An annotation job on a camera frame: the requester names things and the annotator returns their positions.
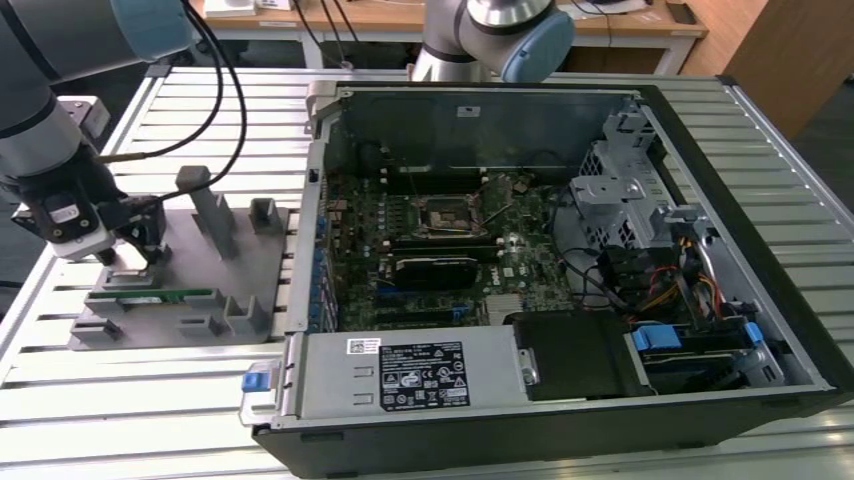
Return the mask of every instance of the power cable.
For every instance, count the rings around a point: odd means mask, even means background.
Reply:
[[[315,36],[315,32],[311,29],[311,26],[308,26],[308,21],[305,20],[305,13],[303,12],[303,7],[299,4],[299,0],[293,0],[293,8],[296,9],[296,15],[299,16],[299,21],[303,24],[303,28],[305,29],[305,33],[311,37],[311,41],[313,42],[315,46],[317,47],[317,51],[320,52],[320,56],[325,59],[327,62],[329,62],[331,64],[337,65],[340,68],[345,69],[345,66],[341,63],[339,63],[323,51],[323,46],[320,45],[320,41],[317,40],[317,37]]]
[[[599,5],[596,5],[595,3],[591,3],[589,5],[592,5],[592,7],[597,10],[597,13],[589,12],[581,8],[581,6],[577,4],[575,0],[571,0],[571,2],[572,2],[572,5],[575,5],[575,8],[577,8],[577,10],[581,13],[585,13],[587,15],[604,16],[604,28],[608,31],[608,46],[605,47],[604,54],[601,55],[601,68],[599,70],[601,71],[601,73],[605,73],[604,69],[608,65],[608,53],[611,52],[611,46],[613,45],[613,32],[611,31],[611,16],[619,15],[619,14],[605,13],[604,10],[601,10],[601,7],[599,7]]]
[[[347,55],[344,55],[344,44],[341,43],[341,36],[337,33],[337,27],[335,26],[335,21],[332,20],[329,7],[325,5],[325,0],[320,0],[320,6],[323,7],[325,21],[329,22],[329,28],[332,29],[332,33],[335,34],[335,45],[337,46],[337,54],[341,57],[340,65],[344,65],[344,62],[347,61]]]
[[[216,35],[213,34],[210,27],[205,23],[204,19],[201,18],[196,10],[192,8],[192,5],[189,4],[189,0],[180,0],[180,1],[184,4],[184,11],[186,12],[186,16],[190,19],[190,23],[193,27],[198,29],[200,35],[206,35],[206,38],[210,41],[210,44],[213,46],[214,54],[220,56],[220,59],[225,64],[225,68],[228,69],[228,75],[230,77],[230,81],[234,86],[234,91],[237,94],[237,103],[240,105],[240,132],[237,134],[237,144],[234,145],[234,150],[230,154],[230,158],[228,159],[228,162],[225,163],[225,166],[222,167],[221,171],[213,176],[213,178],[200,183],[194,187],[178,189],[170,193],[166,193],[165,195],[161,195],[153,198],[148,202],[141,203],[138,206],[140,210],[144,210],[152,205],[160,204],[166,200],[180,197],[181,195],[188,195],[200,190],[204,190],[205,188],[210,188],[210,186],[216,184],[216,182],[218,182],[225,177],[225,175],[228,175],[228,172],[230,172],[230,169],[234,166],[237,158],[240,158],[240,153],[243,152],[243,145],[245,144],[245,135],[247,135],[249,122],[248,122],[248,113],[247,113],[247,107],[245,107],[245,96],[243,94],[243,86],[240,85],[240,79],[237,78],[237,71],[234,70],[234,66],[230,60],[228,59],[228,56],[225,55],[225,48],[222,47],[222,44],[220,43],[218,38],[216,38]]]
[[[136,152],[136,153],[124,153],[118,155],[102,155],[97,157],[97,161],[102,164],[130,162],[134,160],[144,160],[146,158],[161,157],[162,155],[168,155],[174,150],[177,150],[178,148],[186,146],[190,142],[193,142],[205,132],[208,127],[213,124],[213,119],[216,118],[216,115],[218,114],[218,111],[220,111],[220,107],[222,105],[222,97],[225,96],[225,81],[222,79],[221,63],[220,63],[218,56],[216,54],[216,50],[213,49],[213,42],[210,41],[210,38],[204,32],[204,29],[201,28],[201,25],[198,23],[200,21],[204,22],[204,20],[201,20],[201,17],[197,15],[197,13],[193,15],[188,11],[186,14],[189,17],[189,24],[194,28],[196,32],[198,32],[201,41],[206,42],[206,44],[210,45],[210,48],[212,48],[210,59],[213,60],[213,70],[216,71],[216,100],[213,101],[213,107],[210,109],[210,113],[208,114],[208,117],[204,119],[204,122],[201,122],[201,125],[198,125],[198,128],[196,129],[196,131],[190,133],[186,136],[186,138],[184,138],[181,141],[178,141],[173,145],[165,148],[161,148],[160,150],[154,150],[152,152]]]
[[[341,14],[341,18],[344,19],[344,23],[347,24],[347,30],[349,30],[349,34],[352,35],[352,40],[356,43],[361,43],[361,41],[359,40],[359,37],[356,36],[356,31],[352,28],[352,25],[349,24],[349,18],[347,18],[347,14],[344,13],[344,9],[341,7],[341,3],[339,0],[332,0],[335,2],[335,6],[337,7],[337,12]]]
[[[10,280],[0,280],[0,288],[24,288],[22,282],[13,282]]]

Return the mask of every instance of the aluminum table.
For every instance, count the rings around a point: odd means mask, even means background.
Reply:
[[[248,97],[248,141],[216,189],[226,192],[233,207],[264,196],[296,209],[308,147],[308,82],[397,81],[404,76],[399,71],[341,75],[340,70],[244,69],[240,78]],[[621,75],[567,74],[549,81],[657,84],[842,350],[854,358],[854,219],[738,87],[708,78]],[[214,84],[212,70],[202,68],[176,68],[165,77],[145,78],[105,151],[150,150],[184,138],[206,116]],[[169,191],[182,164],[218,171],[239,128],[233,89],[226,95],[225,111],[197,141],[168,157],[113,166],[128,193]],[[690,200],[684,178],[675,174],[675,179]],[[188,199],[166,207],[176,205],[188,206]],[[288,252],[297,215],[292,213],[288,222]],[[285,256],[279,339],[291,262]],[[73,317],[98,270],[96,263],[69,263],[44,253],[0,324],[0,479],[292,478],[256,446],[236,414],[241,373],[253,361],[275,358],[280,344],[273,339],[230,347],[66,350]],[[851,406],[775,422],[708,448],[384,478],[848,479]]]

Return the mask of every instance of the metal bracket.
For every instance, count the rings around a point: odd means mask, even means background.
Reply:
[[[652,240],[666,241],[671,240],[671,230],[675,226],[690,228],[690,226],[699,220],[700,212],[696,207],[690,205],[680,205],[678,207],[659,207],[649,215],[649,225],[655,236]]]

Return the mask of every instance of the warning label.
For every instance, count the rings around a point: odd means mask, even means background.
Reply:
[[[461,342],[384,345],[379,371],[387,412],[469,405]]]

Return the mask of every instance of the blue tab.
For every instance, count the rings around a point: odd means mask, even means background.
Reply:
[[[649,349],[649,342],[645,341],[645,336],[641,331],[631,332],[631,339],[635,341],[635,349],[639,352]]]
[[[764,340],[764,337],[762,336],[762,330],[759,330],[759,325],[756,325],[754,322],[747,322],[744,324],[744,332],[747,332],[747,336],[750,337],[750,341],[752,342],[752,344],[759,345]]]
[[[269,391],[269,373],[247,372],[243,374],[243,384],[240,385],[243,393],[267,392]]]
[[[676,329],[671,325],[644,325],[631,334],[637,351],[682,348]]]

